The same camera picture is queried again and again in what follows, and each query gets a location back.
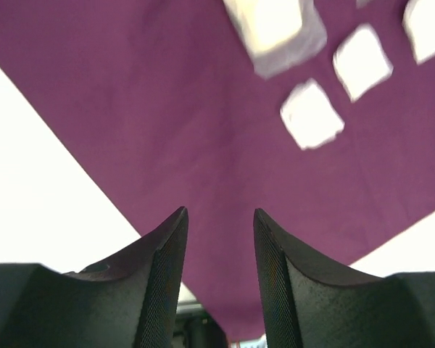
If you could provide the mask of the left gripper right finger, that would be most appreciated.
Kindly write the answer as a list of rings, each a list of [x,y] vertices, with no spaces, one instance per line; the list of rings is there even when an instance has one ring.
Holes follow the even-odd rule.
[[[435,272],[355,270],[261,209],[254,247],[269,347],[435,347]]]

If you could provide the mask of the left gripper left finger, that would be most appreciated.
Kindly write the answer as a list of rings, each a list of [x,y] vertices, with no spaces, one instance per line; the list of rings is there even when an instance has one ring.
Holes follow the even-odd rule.
[[[169,347],[189,215],[79,273],[0,263],[0,347]]]

